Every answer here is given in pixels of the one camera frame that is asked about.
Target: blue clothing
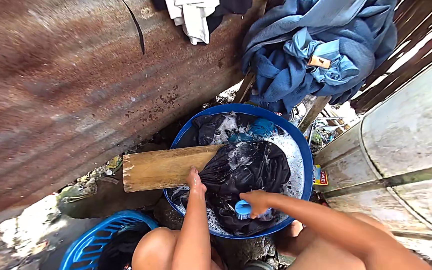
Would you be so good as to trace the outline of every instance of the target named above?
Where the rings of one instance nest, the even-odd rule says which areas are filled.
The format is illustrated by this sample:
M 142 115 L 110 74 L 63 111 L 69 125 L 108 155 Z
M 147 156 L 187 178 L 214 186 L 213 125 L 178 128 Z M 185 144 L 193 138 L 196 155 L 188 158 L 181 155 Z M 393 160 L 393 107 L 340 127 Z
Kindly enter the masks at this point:
M 250 100 L 289 112 L 306 95 L 350 99 L 393 52 L 396 0 L 286 0 L 253 23 L 246 34 L 242 69 L 256 74 L 259 95 Z M 308 66 L 312 55 L 329 69 Z
M 230 143 L 258 141 L 278 134 L 276 125 L 265 118 L 258 118 L 249 128 L 248 132 L 232 134 L 227 140 Z

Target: hand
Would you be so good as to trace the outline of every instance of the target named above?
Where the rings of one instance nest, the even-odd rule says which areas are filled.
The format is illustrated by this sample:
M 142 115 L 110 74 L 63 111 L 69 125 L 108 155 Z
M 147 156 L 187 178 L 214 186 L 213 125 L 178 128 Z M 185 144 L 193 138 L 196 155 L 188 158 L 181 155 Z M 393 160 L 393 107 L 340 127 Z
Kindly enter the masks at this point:
M 273 193 L 268 193 L 264 190 L 253 190 L 246 193 L 240 193 L 239 198 L 247 201 L 251 205 L 251 214 L 249 215 L 252 219 L 255 219 L 260 214 L 264 214 L 266 210 L 271 208 L 269 199 Z
M 186 183 L 189 186 L 189 189 L 192 191 L 201 192 L 201 194 L 206 193 L 206 186 L 201 182 L 201 178 L 199 178 L 199 171 L 195 166 L 191 166 L 189 170 L 189 175 L 186 177 Z

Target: white cloth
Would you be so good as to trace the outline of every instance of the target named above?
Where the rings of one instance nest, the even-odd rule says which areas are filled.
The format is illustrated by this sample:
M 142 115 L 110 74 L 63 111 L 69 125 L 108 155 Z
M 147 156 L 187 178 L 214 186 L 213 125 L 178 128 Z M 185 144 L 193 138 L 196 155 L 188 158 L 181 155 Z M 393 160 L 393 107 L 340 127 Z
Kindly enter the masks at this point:
M 209 44 L 206 17 L 213 14 L 219 0 L 165 0 L 169 17 L 177 26 L 183 26 L 192 45 L 198 42 Z

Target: blue laundry basket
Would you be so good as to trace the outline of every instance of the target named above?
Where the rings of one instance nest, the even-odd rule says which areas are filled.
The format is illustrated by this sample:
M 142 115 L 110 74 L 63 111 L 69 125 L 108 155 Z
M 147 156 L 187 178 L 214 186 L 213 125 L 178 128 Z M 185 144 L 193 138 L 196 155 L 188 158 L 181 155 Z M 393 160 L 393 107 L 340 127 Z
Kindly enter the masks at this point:
M 311 196 L 311 192 L 313 190 L 313 157 L 311 155 L 311 150 L 309 149 L 308 141 L 306 141 L 306 138 L 304 138 L 303 134 L 299 129 L 297 129 L 293 124 L 291 124 L 286 119 L 282 118 L 281 116 L 275 114 L 272 111 L 268 111 L 267 109 L 261 108 L 261 107 L 255 107 L 250 104 L 224 104 L 219 106 L 214 106 L 207 108 L 200 113 L 194 115 L 189 121 L 186 122 L 186 124 L 181 128 L 180 132 L 177 134 L 176 138 L 173 141 L 173 144 L 171 145 L 171 148 L 177 148 L 177 145 L 181 138 L 184 136 L 186 131 L 193 125 L 191 122 L 193 119 L 195 119 L 198 116 L 201 115 L 215 115 L 215 114 L 225 114 L 225 113 L 240 113 L 240 114 L 249 114 L 261 118 L 265 118 L 269 121 L 272 121 L 274 124 L 279 126 L 280 128 L 284 129 L 286 132 L 291 135 L 291 138 L 297 143 L 297 146 L 299 147 L 299 150 L 301 151 L 301 156 L 303 159 L 303 167 L 304 167 L 304 184 L 303 184 L 303 193 L 301 196 L 301 199 L 303 200 L 309 200 Z M 164 190 L 164 195 L 166 199 L 168 200 L 169 204 L 178 211 L 181 215 L 183 215 L 182 212 L 178 210 L 178 208 L 174 205 L 174 203 L 168 198 L 168 190 Z M 293 222 L 294 219 L 291 217 L 286 218 L 284 221 L 282 221 L 279 224 L 276 224 L 275 226 L 268 228 L 267 230 L 263 230 L 257 234 L 251 235 L 251 236 L 235 236 L 235 235 L 227 235 L 227 234 L 220 234 L 218 232 L 209 230 L 209 232 L 212 235 L 215 236 L 221 236 L 224 238 L 231 238 L 231 239 L 248 239 L 248 238 L 256 238 L 261 236 L 270 235 L 272 233 L 275 233 L 284 227 L 288 226 Z
M 81 235 L 71 244 L 59 270 L 95 270 L 98 268 L 98 259 L 113 234 L 126 225 L 144 222 L 151 230 L 159 225 L 152 218 L 135 210 L 123 210 L 106 218 L 101 223 Z

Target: black cloth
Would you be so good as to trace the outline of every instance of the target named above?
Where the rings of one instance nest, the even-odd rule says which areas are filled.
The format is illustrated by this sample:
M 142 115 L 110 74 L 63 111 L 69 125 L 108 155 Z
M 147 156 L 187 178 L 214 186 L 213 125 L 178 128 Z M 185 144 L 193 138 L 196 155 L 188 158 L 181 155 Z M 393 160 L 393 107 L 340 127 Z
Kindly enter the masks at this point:
M 158 11 L 167 10 L 166 0 L 152 0 L 154 8 Z M 248 9 L 253 5 L 253 0 L 219 0 L 213 14 L 206 17 L 209 34 L 213 33 L 223 22 L 225 14 L 246 14 Z
M 221 226 L 236 236 L 251 236 L 273 226 L 274 220 L 240 220 L 234 207 L 239 194 L 252 190 L 281 193 L 291 171 L 284 152 L 267 141 L 249 141 L 222 146 L 199 173 L 207 187 L 206 205 Z M 177 204 L 187 205 L 187 190 L 170 192 Z
M 218 114 L 216 116 L 201 115 L 194 118 L 191 123 L 199 129 L 198 143 L 199 145 L 209 145 L 213 141 L 215 131 L 224 121 L 224 115 Z
M 98 270 L 123 270 L 127 265 L 131 266 L 131 260 L 135 248 L 143 236 L 151 231 L 144 222 L 137 222 L 131 226 L 125 226 L 111 237 L 98 261 Z

